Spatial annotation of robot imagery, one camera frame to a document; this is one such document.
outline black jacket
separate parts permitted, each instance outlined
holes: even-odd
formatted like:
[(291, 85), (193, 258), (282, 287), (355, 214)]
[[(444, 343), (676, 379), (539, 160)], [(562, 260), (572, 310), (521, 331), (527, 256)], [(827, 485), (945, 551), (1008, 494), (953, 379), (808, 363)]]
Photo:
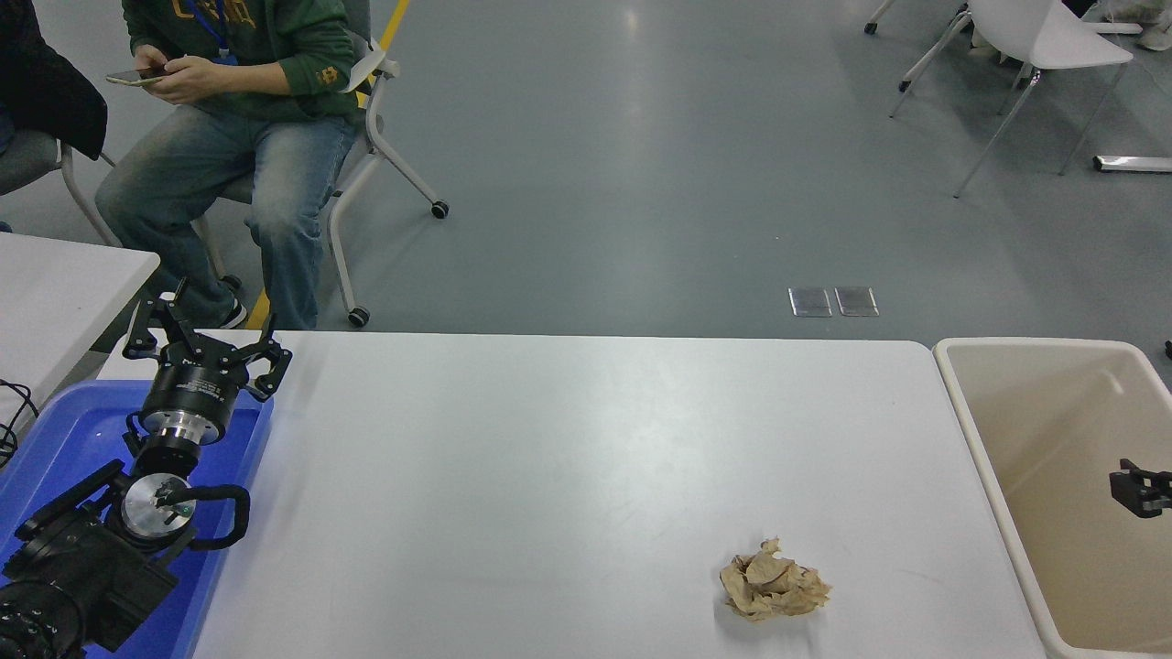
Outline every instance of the black jacket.
[(0, 102), (18, 129), (41, 130), (96, 159), (105, 100), (41, 38), (32, 0), (0, 0)]

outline sneaker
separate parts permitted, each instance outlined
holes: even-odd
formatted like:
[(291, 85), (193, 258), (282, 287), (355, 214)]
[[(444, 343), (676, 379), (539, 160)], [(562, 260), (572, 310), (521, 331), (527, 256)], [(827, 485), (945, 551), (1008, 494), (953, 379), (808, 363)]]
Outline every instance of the sneaker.
[(219, 328), (234, 330), (241, 322), (247, 320), (247, 318), (248, 310), (244, 308), (244, 305), (240, 304), (240, 300), (236, 299), (236, 295), (232, 295), (232, 311), (230, 311), (227, 317), (224, 318), (224, 322), (220, 322)]
[(1136, 41), (1136, 45), (1140, 48), (1147, 48), (1149, 50), (1163, 53), (1164, 50), (1172, 48), (1172, 34), (1168, 34), (1168, 28), (1166, 26), (1145, 27), (1144, 33), (1139, 35), (1139, 40)]
[(1149, 7), (1143, 4), (1134, 4), (1103, 14), (1103, 20), (1113, 23), (1143, 23), (1152, 25), (1160, 20), (1164, 12), (1160, 7)]

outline crumpled brown paper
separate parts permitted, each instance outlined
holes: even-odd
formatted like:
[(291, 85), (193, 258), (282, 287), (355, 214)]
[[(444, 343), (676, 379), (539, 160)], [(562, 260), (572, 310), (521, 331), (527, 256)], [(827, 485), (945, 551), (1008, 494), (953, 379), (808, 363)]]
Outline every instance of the crumpled brown paper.
[(800, 616), (826, 604), (830, 585), (818, 570), (782, 556), (778, 538), (761, 543), (755, 556), (736, 556), (721, 570), (727, 604), (754, 623), (777, 616)]

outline white table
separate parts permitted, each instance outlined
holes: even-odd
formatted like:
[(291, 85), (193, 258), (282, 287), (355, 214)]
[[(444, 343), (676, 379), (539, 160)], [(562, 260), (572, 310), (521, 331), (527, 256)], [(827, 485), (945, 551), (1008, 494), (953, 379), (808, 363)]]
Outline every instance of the white table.
[[(156, 267), (150, 252), (0, 233), (0, 378), (45, 403)], [(0, 390), (0, 421), (19, 405)]]
[[(922, 346), (278, 338), (199, 659), (1044, 658)], [(717, 572), (774, 535), (834, 589), (754, 625)]]

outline gray floor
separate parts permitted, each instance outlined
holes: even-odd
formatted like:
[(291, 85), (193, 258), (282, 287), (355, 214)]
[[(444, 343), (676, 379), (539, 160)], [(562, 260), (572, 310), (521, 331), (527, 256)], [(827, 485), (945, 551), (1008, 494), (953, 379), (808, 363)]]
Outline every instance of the gray floor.
[[(1095, 154), (1172, 156), (1164, 54), (1136, 49), (1071, 171), (1110, 70), (1048, 74), (966, 197), (1016, 73), (958, 42), (895, 120), (904, 70), (954, 6), (898, 0), (416, 0), (391, 47), (390, 141), (451, 204), (383, 168), (346, 243), (364, 332), (1113, 339), (1172, 362), (1172, 177)], [(125, 68), (115, 7), (39, 2), (50, 43), (105, 93), (108, 151), (165, 107)], [(383, 25), (395, 2), (376, 0)], [(104, 165), (84, 162), (96, 188)], [(213, 210), (254, 294), (257, 252)], [(0, 202), (18, 231), (94, 242), (60, 181)], [(332, 264), (322, 330), (348, 330)], [(795, 318), (790, 286), (872, 286), (878, 318)]]

